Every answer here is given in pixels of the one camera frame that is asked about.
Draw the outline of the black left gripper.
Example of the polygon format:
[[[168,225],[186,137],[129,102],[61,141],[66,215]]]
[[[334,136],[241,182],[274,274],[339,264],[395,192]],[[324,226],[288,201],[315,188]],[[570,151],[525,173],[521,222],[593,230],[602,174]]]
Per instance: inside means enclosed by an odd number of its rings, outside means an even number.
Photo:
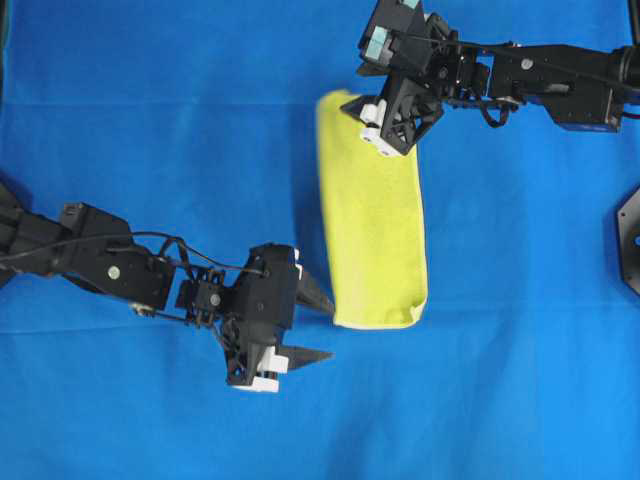
[[[296,303],[334,314],[333,302],[313,276],[301,276],[298,256],[289,245],[254,247],[230,287],[220,327],[229,386],[276,393],[280,374],[333,357],[331,352],[281,345],[292,328]]]

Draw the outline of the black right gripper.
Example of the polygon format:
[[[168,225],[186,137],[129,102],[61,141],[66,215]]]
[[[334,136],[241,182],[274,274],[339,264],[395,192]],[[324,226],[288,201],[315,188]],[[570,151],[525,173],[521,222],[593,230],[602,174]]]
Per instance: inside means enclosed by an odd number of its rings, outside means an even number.
[[[389,76],[380,95],[359,96],[340,110],[364,124],[360,138],[385,157],[408,155],[443,114],[424,86],[402,75]]]

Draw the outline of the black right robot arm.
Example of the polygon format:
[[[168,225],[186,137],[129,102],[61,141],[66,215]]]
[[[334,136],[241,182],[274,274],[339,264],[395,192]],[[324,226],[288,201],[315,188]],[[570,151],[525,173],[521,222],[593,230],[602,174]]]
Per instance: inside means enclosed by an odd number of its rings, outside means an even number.
[[[342,105],[361,138],[386,157],[406,156],[445,106],[476,109],[492,128],[533,103],[569,131],[616,133],[639,102],[639,4],[628,4],[634,42],[609,53],[566,44],[486,45],[460,40],[419,1],[379,1],[359,41],[357,72],[382,91]]]

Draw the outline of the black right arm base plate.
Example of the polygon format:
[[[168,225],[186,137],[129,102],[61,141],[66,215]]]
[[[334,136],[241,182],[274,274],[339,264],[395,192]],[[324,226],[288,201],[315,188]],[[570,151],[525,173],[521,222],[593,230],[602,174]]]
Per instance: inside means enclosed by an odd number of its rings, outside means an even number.
[[[639,187],[616,207],[615,220],[621,279],[639,295]]]

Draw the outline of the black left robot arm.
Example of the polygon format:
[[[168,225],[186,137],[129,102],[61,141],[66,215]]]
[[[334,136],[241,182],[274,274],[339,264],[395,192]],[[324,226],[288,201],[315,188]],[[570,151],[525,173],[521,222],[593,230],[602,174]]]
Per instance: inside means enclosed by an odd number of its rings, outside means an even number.
[[[177,270],[186,274],[175,306],[179,322],[210,330],[221,346],[229,386],[276,393],[279,378],[331,358],[331,353],[287,346],[297,306],[328,315],[335,306],[299,260],[298,249],[267,243],[253,247],[238,276],[178,236],[161,234],[157,252],[136,243],[138,233],[120,217],[85,203],[68,203],[58,220],[26,209],[1,188],[1,282],[17,275],[61,276],[79,288],[112,297],[137,315],[164,317]]]

